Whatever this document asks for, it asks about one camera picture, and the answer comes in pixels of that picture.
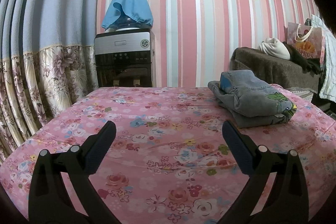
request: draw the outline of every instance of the pink floral bedsheet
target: pink floral bedsheet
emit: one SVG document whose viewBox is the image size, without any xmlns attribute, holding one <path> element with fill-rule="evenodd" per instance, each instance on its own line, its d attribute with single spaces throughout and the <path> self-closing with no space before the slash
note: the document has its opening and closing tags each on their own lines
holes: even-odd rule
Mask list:
<svg viewBox="0 0 336 224">
<path fill-rule="evenodd" d="M 300 97 L 275 86 L 297 105 L 287 124 L 241 130 L 275 152 L 296 149 L 305 170 L 312 217 L 335 186 L 335 121 Z M 0 182 L 28 216 L 28 192 L 37 155 L 67 151 L 107 120 L 117 137 L 90 180 L 123 224 L 212 224 L 243 189 L 243 175 L 221 126 L 231 114 L 207 88 L 101 88 L 44 126 L 0 167 Z M 79 205 L 67 176 L 65 184 Z M 256 207 L 261 210 L 272 181 Z"/>
</svg>

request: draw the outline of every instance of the round logo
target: round logo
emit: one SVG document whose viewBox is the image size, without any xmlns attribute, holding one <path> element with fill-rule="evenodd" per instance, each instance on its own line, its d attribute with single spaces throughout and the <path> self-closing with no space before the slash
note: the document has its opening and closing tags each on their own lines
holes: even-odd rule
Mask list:
<svg viewBox="0 0 336 224">
<path fill-rule="evenodd" d="M 149 41 L 147 39 L 143 39 L 140 42 L 141 47 L 147 48 L 149 46 Z"/>
</svg>

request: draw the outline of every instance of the gray jeans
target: gray jeans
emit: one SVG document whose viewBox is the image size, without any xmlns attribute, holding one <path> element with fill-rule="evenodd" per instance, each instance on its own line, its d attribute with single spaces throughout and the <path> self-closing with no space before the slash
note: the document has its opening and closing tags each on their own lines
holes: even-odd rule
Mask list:
<svg viewBox="0 0 336 224">
<path fill-rule="evenodd" d="M 208 87 L 240 128 L 288 122 L 296 112 L 296 105 L 251 70 L 223 72 Z"/>
</svg>

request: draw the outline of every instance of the wall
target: wall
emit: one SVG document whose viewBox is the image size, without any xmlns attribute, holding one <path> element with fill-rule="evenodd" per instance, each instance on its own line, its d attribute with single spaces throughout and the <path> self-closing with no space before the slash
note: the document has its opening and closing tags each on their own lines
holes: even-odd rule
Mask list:
<svg viewBox="0 0 336 224">
<path fill-rule="evenodd" d="M 98 0 L 97 33 L 111 0 Z M 148 0 L 154 16 L 158 86 L 207 86 L 228 69 L 237 47 L 286 40 L 287 22 L 304 23 L 312 0 Z"/>
</svg>

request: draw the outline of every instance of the curtain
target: curtain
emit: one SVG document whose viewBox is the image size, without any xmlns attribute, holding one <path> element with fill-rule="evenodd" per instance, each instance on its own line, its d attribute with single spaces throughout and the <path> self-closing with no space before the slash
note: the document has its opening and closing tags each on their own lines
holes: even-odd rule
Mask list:
<svg viewBox="0 0 336 224">
<path fill-rule="evenodd" d="M 98 87 L 96 0 L 0 0 L 0 164 Z"/>
</svg>

